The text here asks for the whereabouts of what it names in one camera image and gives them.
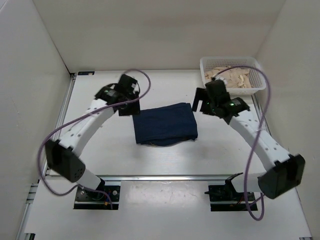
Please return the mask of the dark blue denim trousers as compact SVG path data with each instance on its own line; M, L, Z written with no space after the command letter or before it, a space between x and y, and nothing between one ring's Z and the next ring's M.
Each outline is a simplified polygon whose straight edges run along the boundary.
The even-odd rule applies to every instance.
M190 103L145 109L132 117L135 141L140 145L166 147L198 138Z

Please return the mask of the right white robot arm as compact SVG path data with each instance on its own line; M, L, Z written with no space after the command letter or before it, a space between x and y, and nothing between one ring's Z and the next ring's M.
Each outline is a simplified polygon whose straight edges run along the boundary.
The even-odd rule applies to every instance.
M192 110L223 119L242 136L265 169L263 173L236 173L230 177L224 188L227 198L236 200L244 192L256 192L275 199L301 183L305 159L290 154L262 129L249 105L240 97L231 98L222 80L198 87Z

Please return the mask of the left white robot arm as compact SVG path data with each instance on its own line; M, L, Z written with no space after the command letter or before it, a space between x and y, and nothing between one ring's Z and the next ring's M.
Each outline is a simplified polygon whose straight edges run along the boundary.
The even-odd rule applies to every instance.
M116 112L120 116L140 113L140 103L138 101L113 106L138 98L140 91L135 90L138 86L136 79L122 74L117 83L108 84L96 93L85 112L88 117L73 124L56 141L48 140L45 143L48 167L71 183L77 183L86 188L87 194L93 200L103 198L105 181L89 171L80 156L96 131Z

